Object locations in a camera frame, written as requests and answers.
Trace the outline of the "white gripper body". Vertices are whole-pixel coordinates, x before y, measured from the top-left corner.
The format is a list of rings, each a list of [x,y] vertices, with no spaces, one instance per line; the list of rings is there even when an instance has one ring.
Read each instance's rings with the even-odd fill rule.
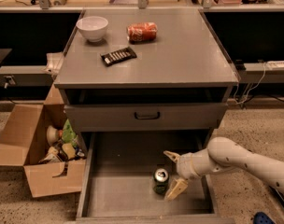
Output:
[[[177,159],[177,173],[180,177],[186,180],[200,177],[193,167],[191,153],[186,153],[179,156]]]

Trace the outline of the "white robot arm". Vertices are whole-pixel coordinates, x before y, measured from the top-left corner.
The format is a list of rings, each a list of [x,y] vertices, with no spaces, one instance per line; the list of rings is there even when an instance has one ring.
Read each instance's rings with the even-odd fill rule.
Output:
[[[188,187],[191,180],[205,175],[242,169],[284,194],[284,162],[251,152],[231,139],[212,138],[206,148],[179,155],[163,153],[176,164],[178,178],[174,178],[164,198],[176,199]]]

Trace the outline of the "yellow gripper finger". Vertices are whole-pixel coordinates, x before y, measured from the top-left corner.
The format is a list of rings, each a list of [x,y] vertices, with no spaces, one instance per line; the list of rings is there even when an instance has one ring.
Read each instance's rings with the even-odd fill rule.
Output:
[[[186,190],[188,181],[183,178],[174,178],[169,186],[169,189],[164,195],[167,201],[173,201],[176,197]]]
[[[171,152],[171,151],[168,151],[168,150],[165,150],[163,152],[163,154],[168,157],[172,162],[174,163],[177,163],[179,158],[180,158],[180,155],[177,154],[176,152]]]

